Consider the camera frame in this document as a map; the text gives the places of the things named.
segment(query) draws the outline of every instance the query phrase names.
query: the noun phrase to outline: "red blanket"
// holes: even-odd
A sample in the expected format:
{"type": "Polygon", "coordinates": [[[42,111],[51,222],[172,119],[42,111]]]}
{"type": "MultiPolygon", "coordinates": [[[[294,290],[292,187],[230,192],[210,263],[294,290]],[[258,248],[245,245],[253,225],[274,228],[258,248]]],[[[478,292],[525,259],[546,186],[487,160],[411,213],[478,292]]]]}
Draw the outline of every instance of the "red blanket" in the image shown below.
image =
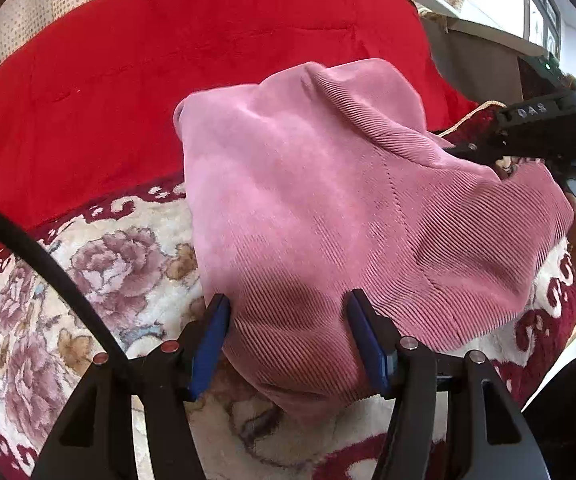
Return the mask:
{"type": "Polygon", "coordinates": [[[430,130],[474,107],[408,0],[92,1],[0,67],[0,211],[31,229],[181,170],[172,114],[191,92],[368,57],[412,83],[430,130]]]}

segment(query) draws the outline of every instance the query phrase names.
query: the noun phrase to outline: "corduroy garment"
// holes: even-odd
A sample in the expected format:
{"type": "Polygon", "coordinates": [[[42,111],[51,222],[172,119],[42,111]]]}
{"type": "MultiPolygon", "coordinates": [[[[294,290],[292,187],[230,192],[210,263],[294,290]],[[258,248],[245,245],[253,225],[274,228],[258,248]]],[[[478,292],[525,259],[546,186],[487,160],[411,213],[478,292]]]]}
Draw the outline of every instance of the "corduroy garment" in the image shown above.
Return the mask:
{"type": "Polygon", "coordinates": [[[225,353],[303,422],[371,391],[343,311],[363,288],[403,335],[455,349],[516,316],[573,213],[547,169],[503,182],[425,129],[381,59],[306,63],[175,111],[207,300],[225,353]]]}

